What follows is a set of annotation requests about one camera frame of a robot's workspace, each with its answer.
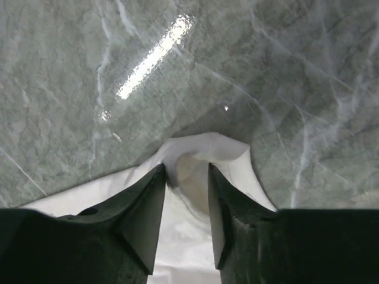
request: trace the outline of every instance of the fold in fabric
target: fold in fabric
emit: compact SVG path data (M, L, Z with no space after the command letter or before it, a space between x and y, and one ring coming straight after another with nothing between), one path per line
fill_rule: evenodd
M138 167L104 176L32 202L32 208L53 216L76 215L128 188L157 164L166 166L168 182L160 226L154 275L148 284L220 284L214 268L208 216L208 163L262 206L275 211L251 166L247 144L218 133L171 138Z

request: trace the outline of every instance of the pointed black shape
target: pointed black shape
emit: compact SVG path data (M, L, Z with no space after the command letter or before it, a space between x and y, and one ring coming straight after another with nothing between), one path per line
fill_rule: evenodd
M379 210L271 212L215 166L208 176L222 284L379 283Z
M165 196L158 165L131 187L77 216L0 210L2 283L146 283Z

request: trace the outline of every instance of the white cloth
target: white cloth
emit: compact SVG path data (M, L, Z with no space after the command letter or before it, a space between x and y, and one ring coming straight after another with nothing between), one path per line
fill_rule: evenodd
M169 176L154 275L148 284L220 284L214 268L207 200L207 168L214 163L229 182L262 206L275 211L251 166L247 144L218 133L171 138L150 159L24 208L62 216L76 215L134 184L157 164Z

